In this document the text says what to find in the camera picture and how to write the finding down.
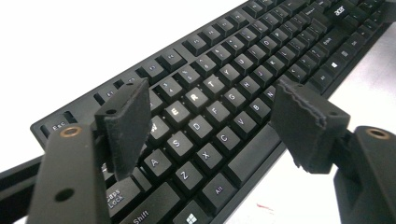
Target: computer keyboard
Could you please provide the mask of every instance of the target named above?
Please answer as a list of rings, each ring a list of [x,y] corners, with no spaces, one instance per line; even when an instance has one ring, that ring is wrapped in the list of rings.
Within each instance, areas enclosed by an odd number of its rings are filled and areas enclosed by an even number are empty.
[[[382,3],[247,1],[31,130],[44,147],[66,124],[91,124],[122,85],[147,78],[152,130],[134,174],[116,182],[103,167],[112,221],[222,223],[285,150],[269,122],[276,83],[329,97],[386,28]]]

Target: hole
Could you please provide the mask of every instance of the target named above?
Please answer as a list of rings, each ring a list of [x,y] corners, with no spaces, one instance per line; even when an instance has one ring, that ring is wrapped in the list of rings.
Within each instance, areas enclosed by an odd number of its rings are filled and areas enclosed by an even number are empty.
[[[385,133],[384,131],[381,131],[379,129],[366,129],[366,132],[371,135],[374,138],[382,139],[382,140],[387,140],[389,139],[389,134]]]
[[[55,201],[58,203],[62,203],[70,199],[73,196],[73,194],[74,194],[73,189],[63,189],[55,195]]]
[[[106,113],[107,113],[107,114],[115,114],[115,113],[117,113],[117,110],[115,110],[115,109],[109,109],[109,110],[106,111]]]
[[[70,127],[66,128],[63,131],[61,131],[60,135],[61,137],[73,137],[81,133],[82,129],[80,127]]]

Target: key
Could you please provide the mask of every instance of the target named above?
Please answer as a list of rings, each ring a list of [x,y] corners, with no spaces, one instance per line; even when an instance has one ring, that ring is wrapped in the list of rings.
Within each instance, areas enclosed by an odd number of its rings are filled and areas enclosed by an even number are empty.
[[[213,143],[227,157],[231,156],[242,143],[240,138],[229,128],[221,130],[213,140]]]
[[[280,143],[279,136],[268,124],[230,161],[225,174],[240,188]]]
[[[186,63],[186,60],[184,60],[174,49],[169,49],[165,53],[161,54],[159,61],[170,73],[176,71]]]
[[[162,151],[156,149],[144,159],[142,167],[152,180],[158,182],[172,172],[173,164]]]
[[[184,43],[184,47],[186,47],[191,54],[194,56],[199,56],[205,50],[209,48],[206,42],[198,35],[190,36]]]
[[[257,128],[257,123],[245,112],[241,112],[231,122],[231,128],[244,140],[253,134]]]
[[[260,98],[254,100],[247,108],[247,114],[258,124],[264,124],[269,118],[271,109]]]
[[[195,146],[186,135],[178,131],[166,142],[166,150],[178,162],[182,163],[193,152]]]
[[[216,172],[223,161],[221,154],[210,143],[202,147],[194,156],[194,160],[207,175]]]
[[[145,63],[142,67],[137,69],[136,72],[141,77],[147,77],[150,85],[157,83],[168,75],[168,72],[166,72],[155,60]]]
[[[186,195],[192,195],[203,184],[204,177],[197,168],[187,161],[174,174],[176,184],[181,188],[181,191]]]
[[[151,133],[148,136],[148,140],[157,147],[168,137],[171,130],[158,115],[151,119],[151,123]]]
[[[183,88],[172,77],[162,81],[156,90],[168,104],[172,104],[183,93]]]
[[[198,115],[190,121],[186,131],[198,145],[202,145],[211,137],[213,128],[201,115]]]
[[[188,224],[193,224],[198,221],[197,223],[207,224],[211,220],[212,218],[204,212],[195,200],[193,200],[173,219],[173,223],[178,224],[187,222]]]
[[[165,182],[150,194],[145,201],[139,204],[121,224],[163,222],[180,203],[180,197],[169,184]]]
[[[188,91],[194,88],[201,81],[200,75],[189,65],[179,71],[175,75],[175,78],[178,80],[180,85]]]
[[[201,92],[198,88],[194,88],[185,95],[185,102],[189,109],[195,114],[199,114],[205,105],[209,102],[209,99]]]
[[[222,174],[217,174],[202,189],[199,196],[210,211],[216,215],[235,193],[236,188]]]
[[[130,178],[116,182],[106,190],[106,202],[111,219],[118,219],[125,211],[127,204],[138,199],[140,188]]]
[[[236,89],[232,88],[222,97],[223,104],[233,113],[239,112],[246,104],[246,98]]]
[[[164,115],[175,129],[180,129],[189,121],[191,113],[180,101],[176,101],[166,107]]]
[[[206,108],[205,116],[214,127],[222,127],[230,117],[230,111],[219,101],[216,101]]]

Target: keyboard frame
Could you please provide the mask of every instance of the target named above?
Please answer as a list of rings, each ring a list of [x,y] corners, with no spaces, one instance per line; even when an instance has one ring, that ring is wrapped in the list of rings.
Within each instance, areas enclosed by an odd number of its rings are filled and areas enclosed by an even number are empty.
[[[91,124],[93,122],[93,114],[96,112],[96,110],[100,107],[98,102],[94,99],[94,95],[99,92],[99,90],[104,89],[108,85],[113,85],[114,83],[118,82],[119,80],[123,78],[129,78],[129,77],[139,77],[139,75],[136,73],[136,70],[140,68],[146,61],[149,60],[154,60],[158,58],[163,52],[165,52],[168,49],[175,49],[180,56],[182,56],[187,62],[185,65],[193,63],[197,58],[199,58],[201,55],[206,55],[211,48],[209,48],[207,51],[203,52],[200,56],[195,57],[193,56],[183,45],[182,43],[190,36],[194,34],[198,34],[202,29],[206,28],[208,24],[213,24],[219,19],[222,19],[224,17],[227,17],[230,15],[232,12],[235,10],[238,10],[241,14],[243,14],[249,23],[252,21],[255,21],[256,19],[251,18],[243,9],[246,4],[248,3],[245,2],[241,4],[239,7],[236,7],[227,13],[220,15],[219,17],[215,18],[213,21],[210,21],[207,24],[204,24],[200,28],[196,29],[195,31],[191,32],[190,34],[187,34],[183,37],[181,37],[179,40],[176,42],[168,45],[167,47],[157,51],[156,53],[152,54],[151,56],[147,57],[146,59],[142,60],[140,63],[135,64],[134,66],[126,69],[125,71],[121,72],[120,74],[114,76],[113,78],[109,79],[105,83],[101,84],[100,86],[88,91],[84,95],[78,97],[76,100],[70,102],[69,104],[59,108],[58,110],[52,112],[51,114],[47,115],[43,119],[40,119],[39,121],[35,122],[34,124],[31,125],[31,132],[39,142],[39,144],[45,148],[46,142],[47,142],[47,137],[44,135],[44,133],[41,130],[42,125],[44,125],[49,119],[51,119],[53,116],[63,114],[66,111],[70,112],[74,119],[78,121],[78,123],[87,123]],[[379,30],[376,32],[376,34],[372,37],[371,40],[368,41],[368,43],[363,46],[360,52],[354,57],[354,59],[351,61],[351,63],[344,69],[344,71],[341,73],[340,76],[338,76],[331,86],[322,94],[325,98],[329,98],[333,92],[336,91],[337,87],[341,85],[343,80],[347,77],[347,75],[352,71],[352,69],[358,64],[358,62],[361,60],[361,58],[367,53],[367,51],[371,48],[371,46],[376,42],[376,40],[383,34],[385,31],[388,29],[388,25],[383,25],[379,28]],[[227,38],[224,38],[224,40],[220,41],[218,45],[220,45],[222,42],[226,41]],[[170,73],[166,77],[170,77],[173,74],[177,73],[181,68],[177,69],[173,73]],[[159,85],[161,81],[157,82],[156,84],[150,86],[150,89],[154,89]],[[281,143],[276,147],[276,149],[270,154],[268,159],[257,169],[257,171],[252,175],[252,177],[247,181],[247,183],[240,189],[238,192],[231,198],[231,200],[222,208],[222,210],[212,219],[212,223],[220,223],[224,222],[233,211],[235,211],[238,207],[238,205],[244,201],[244,199],[248,196],[248,194],[254,189],[254,187],[260,182],[262,178],[265,177],[265,174],[270,171],[271,167],[276,163],[276,161],[280,158],[280,156],[283,154],[285,151],[286,146]],[[16,170],[21,170],[21,169],[26,169],[26,167],[36,167],[40,161],[41,157],[33,159],[28,165],[22,164],[20,166],[15,167],[14,169]]]

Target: desk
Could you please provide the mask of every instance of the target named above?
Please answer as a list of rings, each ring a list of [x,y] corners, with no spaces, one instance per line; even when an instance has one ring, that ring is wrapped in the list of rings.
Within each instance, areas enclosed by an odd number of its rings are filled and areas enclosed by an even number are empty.
[[[32,123],[243,2],[3,1],[0,4],[0,172],[42,155],[41,146],[29,130]],[[390,111],[396,111],[395,91],[378,89],[383,82],[395,86],[395,76],[390,73],[389,78],[393,80],[384,81],[379,78],[382,73],[375,74],[377,81],[367,84],[367,88],[373,89],[366,89],[375,91],[359,94],[358,91],[364,88],[355,88],[352,83],[356,80],[348,78],[332,101],[352,115],[355,126],[358,120],[365,123],[382,119],[385,123],[369,124],[396,133],[395,119],[391,119],[390,114]],[[385,96],[368,101],[367,97],[374,93],[387,95],[390,103],[383,101]],[[388,114],[386,110],[376,110],[389,106],[392,109]],[[357,121],[357,115],[351,113],[355,107],[360,108],[358,115],[362,115],[362,119]],[[277,174],[276,170],[283,171],[283,175]],[[318,220],[321,220],[320,223],[323,220],[329,223],[338,220],[332,177],[306,175],[293,166],[287,153],[262,183],[268,183],[266,195],[276,192],[278,196],[267,201],[263,194],[263,199],[258,203],[273,208],[278,222],[297,217],[304,220],[303,223],[314,217],[318,218],[316,223]],[[255,192],[261,194],[262,190],[257,187]],[[315,201],[323,197],[329,201]],[[297,208],[303,208],[304,213],[292,213]]]

